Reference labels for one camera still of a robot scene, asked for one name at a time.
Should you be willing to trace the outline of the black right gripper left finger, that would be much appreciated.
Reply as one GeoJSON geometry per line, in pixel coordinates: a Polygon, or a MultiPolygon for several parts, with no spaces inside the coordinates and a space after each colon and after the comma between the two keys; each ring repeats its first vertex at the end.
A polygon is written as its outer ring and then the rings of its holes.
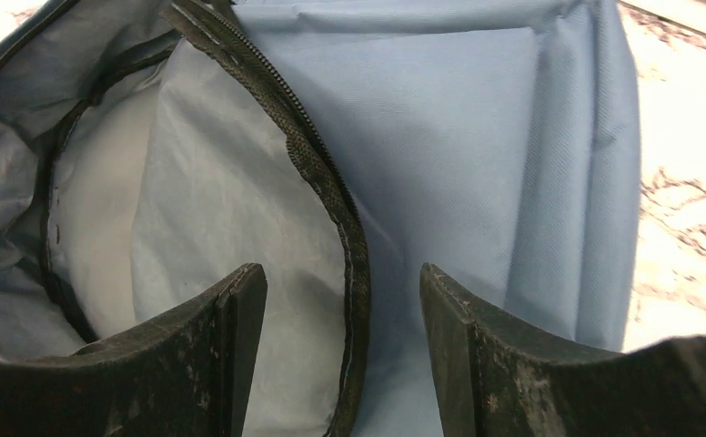
{"type": "Polygon", "coordinates": [[[0,436],[238,436],[267,296],[248,263],[65,357],[0,362],[0,436]]]}

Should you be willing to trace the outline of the blue student backpack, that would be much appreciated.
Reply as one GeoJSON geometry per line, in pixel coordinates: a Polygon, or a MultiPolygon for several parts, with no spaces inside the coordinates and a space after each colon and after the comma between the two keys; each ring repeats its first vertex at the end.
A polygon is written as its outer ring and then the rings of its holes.
{"type": "Polygon", "coordinates": [[[255,263],[238,436],[448,436],[421,268],[620,353],[639,134],[611,1],[49,1],[0,42],[0,362],[255,263]]]}

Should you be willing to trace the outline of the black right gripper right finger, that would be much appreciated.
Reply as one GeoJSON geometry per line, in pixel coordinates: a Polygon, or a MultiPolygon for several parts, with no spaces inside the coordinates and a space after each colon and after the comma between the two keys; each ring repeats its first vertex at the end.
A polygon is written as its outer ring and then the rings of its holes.
{"type": "Polygon", "coordinates": [[[631,353],[539,329],[425,264],[419,291],[448,436],[706,436],[706,337],[631,353]]]}

